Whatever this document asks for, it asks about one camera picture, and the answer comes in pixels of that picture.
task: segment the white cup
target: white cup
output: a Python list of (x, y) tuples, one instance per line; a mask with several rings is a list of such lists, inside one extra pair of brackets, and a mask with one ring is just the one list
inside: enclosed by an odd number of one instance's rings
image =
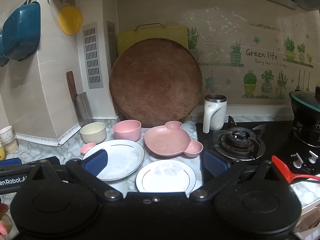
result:
[(227, 98), (224, 95), (206, 95), (204, 98), (203, 132), (220, 130), (224, 124), (226, 112)]
[(13, 139), (12, 126), (7, 126), (0, 130), (0, 140), (3, 144), (7, 144)]

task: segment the red spatula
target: red spatula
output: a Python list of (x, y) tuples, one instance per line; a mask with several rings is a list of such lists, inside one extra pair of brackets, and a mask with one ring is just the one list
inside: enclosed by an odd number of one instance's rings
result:
[(279, 171), (282, 173), (282, 175), (285, 177), (288, 183), (291, 183), (296, 178), (308, 178), (308, 179), (317, 179), (320, 180), (320, 177), (310, 175), (310, 174), (293, 174), (287, 165), (285, 165), (278, 157), (272, 156), (271, 158), (272, 162), (277, 166)]

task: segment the white plate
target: white plate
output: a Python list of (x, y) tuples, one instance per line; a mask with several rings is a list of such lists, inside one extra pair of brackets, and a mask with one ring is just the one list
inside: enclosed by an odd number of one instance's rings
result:
[(185, 163), (160, 160), (139, 171), (136, 185), (140, 192), (185, 192), (188, 195), (196, 185), (196, 175)]
[(97, 144), (85, 154), (83, 159), (101, 149), (105, 149), (108, 153), (108, 164), (97, 178), (104, 181), (123, 179), (135, 172), (143, 162), (142, 146), (129, 140), (111, 140)]

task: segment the knife handle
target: knife handle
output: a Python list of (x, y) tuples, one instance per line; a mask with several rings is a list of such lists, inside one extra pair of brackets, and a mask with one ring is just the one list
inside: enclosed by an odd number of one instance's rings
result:
[(73, 77), (72, 71), (67, 72), (67, 81), (68, 81), (68, 87), (69, 87), (71, 98), (72, 100), (75, 100), (78, 94), (76, 90), (75, 78)]

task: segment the person's hand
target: person's hand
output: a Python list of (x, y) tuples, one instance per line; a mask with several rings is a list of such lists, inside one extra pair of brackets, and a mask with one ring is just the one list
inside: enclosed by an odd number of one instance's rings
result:
[[(9, 206), (4, 203), (0, 203), (0, 213), (7, 213), (9, 210)], [(0, 240), (5, 240), (4, 236), (7, 236), (12, 229), (12, 222), (10, 221), (9, 217), (5, 215), (0, 220)]]

